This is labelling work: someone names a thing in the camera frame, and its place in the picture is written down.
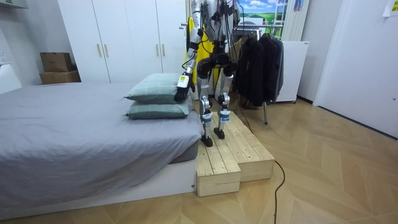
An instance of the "wooden stairs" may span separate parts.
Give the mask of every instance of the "wooden stairs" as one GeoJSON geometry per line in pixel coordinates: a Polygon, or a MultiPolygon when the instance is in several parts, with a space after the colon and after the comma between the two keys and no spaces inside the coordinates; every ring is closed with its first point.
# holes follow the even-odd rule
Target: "wooden stairs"
{"type": "Polygon", "coordinates": [[[225,139],[213,132],[218,120],[213,115],[211,138],[213,147],[199,145],[197,157],[198,196],[225,194],[239,191],[241,182],[269,179],[274,157],[233,113],[225,122],[225,139]]]}

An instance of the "bed mattress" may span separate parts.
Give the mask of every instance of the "bed mattress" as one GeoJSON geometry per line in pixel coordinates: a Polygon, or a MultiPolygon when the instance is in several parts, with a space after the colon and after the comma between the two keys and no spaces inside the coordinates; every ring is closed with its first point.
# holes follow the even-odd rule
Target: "bed mattress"
{"type": "Polygon", "coordinates": [[[132,101],[123,96],[133,86],[69,83],[0,95],[0,209],[125,190],[194,159],[203,134],[197,113],[129,120],[132,101]]]}

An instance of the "wardrobe door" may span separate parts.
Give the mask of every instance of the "wardrobe door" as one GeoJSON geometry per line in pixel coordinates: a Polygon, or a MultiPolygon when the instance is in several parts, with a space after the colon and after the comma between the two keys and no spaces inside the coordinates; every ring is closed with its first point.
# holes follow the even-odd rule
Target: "wardrobe door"
{"type": "Polygon", "coordinates": [[[155,0],[126,0],[126,10],[137,77],[162,73],[155,0]]]}
{"type": "Polygon", "coordinates": [[[156,0],[156,5],[163,72],[182,73],[186,40],[179,27],[187,22],[185,0],[156,0]]]}
{"type": "Polygon", "coordinates": [[[58,0],[82,82],[109,83],[91,0],[58,0]]]}
{"type": "Polygon", "coordinates": [[[124,0],[93,0],[93,5],[111,83],[139,81],[124,0]]]}

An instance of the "gray-green pillow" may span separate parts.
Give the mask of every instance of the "gray-green pillow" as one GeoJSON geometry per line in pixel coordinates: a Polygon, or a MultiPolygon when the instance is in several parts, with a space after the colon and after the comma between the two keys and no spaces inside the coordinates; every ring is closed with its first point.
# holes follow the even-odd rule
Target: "gray-green pillow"
{"type": "Polygon", "coordinates": [[[190,111],[188,101],[171,105],[144,104],[135,101],[126,116],[131,119],[185,118],[190,111]]]}
{"type": "Polygon", "coordinates": [[[140,103],[175,104],[174,96],[181,74],[155,73],[134,86],[126,98],[140,103]]]}

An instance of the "cardboard box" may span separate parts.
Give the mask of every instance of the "cardboard box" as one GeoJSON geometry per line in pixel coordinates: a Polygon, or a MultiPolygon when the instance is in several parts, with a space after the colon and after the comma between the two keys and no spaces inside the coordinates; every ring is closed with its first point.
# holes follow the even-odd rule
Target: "cardboard box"
{"type": "Polygon", "coordinates": [[[69,53],[41,52],[45,72],[70,72],[72,61],[69,53]]]}
{"type": "Polygon", "coordinates": [[[78,71],[72,72],[45,72],[40,74],[43,85],[57,83],[81,82],[78,71]]]}

